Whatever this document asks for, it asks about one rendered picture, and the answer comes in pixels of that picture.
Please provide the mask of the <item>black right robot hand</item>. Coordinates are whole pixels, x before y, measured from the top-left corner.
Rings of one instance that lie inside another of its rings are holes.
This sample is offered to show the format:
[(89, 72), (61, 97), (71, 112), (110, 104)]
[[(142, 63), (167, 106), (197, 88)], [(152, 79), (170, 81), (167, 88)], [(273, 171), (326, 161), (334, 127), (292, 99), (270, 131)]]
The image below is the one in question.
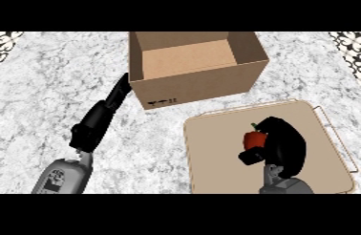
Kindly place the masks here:
[(307, 141), (294, 126), (279, 117), (267, 117), (256, 124), (256, 128), (267, 134), (266, 145), (245, 149), (239, 154), (239, 159), (245, 165), (266, 161), (267, 164), (282, 166), (279, 176), (289, 179), (301, 173), (304, 168)]

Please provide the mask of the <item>red bell pepper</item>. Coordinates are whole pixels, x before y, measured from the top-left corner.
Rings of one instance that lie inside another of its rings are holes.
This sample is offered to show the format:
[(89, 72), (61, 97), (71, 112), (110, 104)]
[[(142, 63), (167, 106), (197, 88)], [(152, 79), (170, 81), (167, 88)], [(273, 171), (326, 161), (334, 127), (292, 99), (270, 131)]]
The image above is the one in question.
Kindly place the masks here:
[(250, 150), (253, 147), (263, 147), (266, 145), (267, 134), (263, 133), (257, 128), (253, 132), (245, 134), (245, 149)]

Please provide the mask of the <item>brown cardboard box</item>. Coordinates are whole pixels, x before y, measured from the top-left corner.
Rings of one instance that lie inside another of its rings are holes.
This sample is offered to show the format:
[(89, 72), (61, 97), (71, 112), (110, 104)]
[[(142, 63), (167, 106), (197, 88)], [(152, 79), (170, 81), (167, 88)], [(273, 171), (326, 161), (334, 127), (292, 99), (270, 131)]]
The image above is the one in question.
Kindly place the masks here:
[(130, 84), (148, 110), (248, 92), (269, 62), (254, 32), (129, 33)]

